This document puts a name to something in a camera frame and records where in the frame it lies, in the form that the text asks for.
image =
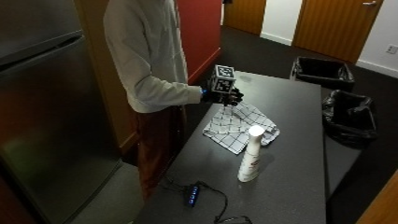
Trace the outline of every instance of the person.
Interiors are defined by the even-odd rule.
[[[186,84],[174,0],[109,0],[103,35],[138,135],[137,166],[142,198],[147,200],[182,147],[182,106],[199,102],[235,104],[242,94],[234,89],[225,96]]]

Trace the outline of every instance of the refrigerator door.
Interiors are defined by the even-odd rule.
[[[0,162],[48,223],[64,223],[118,155],[82,36],[0,66]]]
[[[0,0],[0,59],[80,29],[72,0]]]

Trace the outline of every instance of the gray table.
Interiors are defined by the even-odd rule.
[[[326,223],[320,88],[303,82],[235,72],[243,101],[254,105],[280,130],[261,149],[259,176],[237,180],[242,159],[202,135],[219,105],[211,105],[167,175],[189,185],[198,180],[229,198],[223,217],[245,215],[255,223]],[[213,223],[223,198],[203,189],[194,208],[177,192],[157,188],[134,224]]]

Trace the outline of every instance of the hand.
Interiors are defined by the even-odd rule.
[[[223,104],[225,106],[226,105],[237,105],[237,103],[241,102],[241,100],[242,100],[241,98],[242,98],[243,94],[238,91],[238,88],[233,88],[231,92],[227,94],[227,93],[211,91],[211,88],[207,88],[207,86],[201,89],[201,91],[202,91],[201,101],[202,102]]]

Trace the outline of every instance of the red wall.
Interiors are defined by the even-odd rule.
[[[189,84],[219,54],[221,0],[178,0]]]

